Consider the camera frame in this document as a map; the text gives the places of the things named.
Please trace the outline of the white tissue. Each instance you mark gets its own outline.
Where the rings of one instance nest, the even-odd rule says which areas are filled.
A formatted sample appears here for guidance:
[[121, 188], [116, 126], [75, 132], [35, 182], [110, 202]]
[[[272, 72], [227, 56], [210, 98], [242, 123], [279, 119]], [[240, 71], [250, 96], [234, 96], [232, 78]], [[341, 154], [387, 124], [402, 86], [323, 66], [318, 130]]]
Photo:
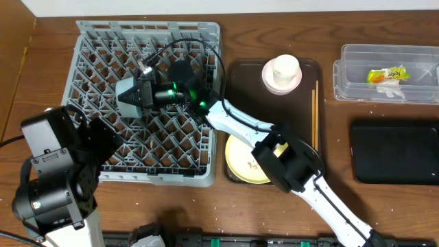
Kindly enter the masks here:
[[401, 85], [399, 84], [399, 80], [388, 80], [385, 82], [380, 82], [377, 85], [378, 93], [385, 93], [387, 97], [393, 98], [395, 96], [401, 97], [405, 99], [405, 94], [401, 90]]

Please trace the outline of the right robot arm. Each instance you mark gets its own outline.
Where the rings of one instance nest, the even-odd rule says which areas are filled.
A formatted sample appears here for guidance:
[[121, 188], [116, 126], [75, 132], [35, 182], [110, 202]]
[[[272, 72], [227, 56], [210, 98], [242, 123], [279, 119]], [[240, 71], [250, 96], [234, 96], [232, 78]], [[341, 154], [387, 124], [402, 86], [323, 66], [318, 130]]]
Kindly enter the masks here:
[[147, 108], [182, 104], [201, 124], [226, 132], [251, 149], [270, 182], [285, 193], [307, 202], [330, 226], [343, 246], [386, 246], [384, 237], [359, 219], [324, 179], [318, 152], [285, 124], [259, 121], [231, 105], [221, 93], [205, 87], [201, 75], [188, 62], [168, 68], [168, 81], [152, 62], [139, 61], [143, 80], [134, 77], [116, 84], [116, 99], [123, 117], [140, 118]]

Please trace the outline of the cream plastic cup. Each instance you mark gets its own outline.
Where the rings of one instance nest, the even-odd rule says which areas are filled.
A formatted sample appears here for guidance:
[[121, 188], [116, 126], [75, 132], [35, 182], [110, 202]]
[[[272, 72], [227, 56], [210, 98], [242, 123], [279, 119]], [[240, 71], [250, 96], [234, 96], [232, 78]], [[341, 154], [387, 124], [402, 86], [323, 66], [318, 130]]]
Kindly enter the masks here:
[[291, 88], [299, 71], [299, 61], [296, 57], [283, 54], [274, 59], [272, 64], [274, 83], [280, 88]]

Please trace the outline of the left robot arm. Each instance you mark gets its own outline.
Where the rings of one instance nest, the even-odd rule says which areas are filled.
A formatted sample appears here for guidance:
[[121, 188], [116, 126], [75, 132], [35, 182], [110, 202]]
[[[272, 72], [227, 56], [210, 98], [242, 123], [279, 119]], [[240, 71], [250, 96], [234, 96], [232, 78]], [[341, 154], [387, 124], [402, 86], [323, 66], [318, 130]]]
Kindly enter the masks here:
[[81, 119], [75, 106], [48, 110], [21, 123], [32, 156], [23, 163], [12, 210], [42, 246], [103, 246], [94, 193], [102, 165], [123, 145], [100, 118]]

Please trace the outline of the yellow green snack wrapper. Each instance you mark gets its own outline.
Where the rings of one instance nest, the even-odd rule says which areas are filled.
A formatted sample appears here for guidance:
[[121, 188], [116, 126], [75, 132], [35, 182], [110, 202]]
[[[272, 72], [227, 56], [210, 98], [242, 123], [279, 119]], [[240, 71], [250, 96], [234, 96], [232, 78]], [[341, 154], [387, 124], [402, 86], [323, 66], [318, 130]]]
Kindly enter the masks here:
[[390, 67], [378, 70], [371, 70], [367, 76], [367, 83], [378, 84], [388, 80], [408, 80], [411, 75], [407, 72], [405, 67]]

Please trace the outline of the light blue bowl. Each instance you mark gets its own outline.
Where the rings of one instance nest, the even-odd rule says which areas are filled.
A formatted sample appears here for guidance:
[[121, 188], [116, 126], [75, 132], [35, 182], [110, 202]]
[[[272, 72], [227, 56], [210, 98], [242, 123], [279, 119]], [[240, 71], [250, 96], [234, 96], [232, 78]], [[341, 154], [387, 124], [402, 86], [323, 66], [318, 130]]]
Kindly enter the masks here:
[[141, 118], [141, 92], [134, 77], [118, 81], [115, 88], [117, 107], [124, 118]]

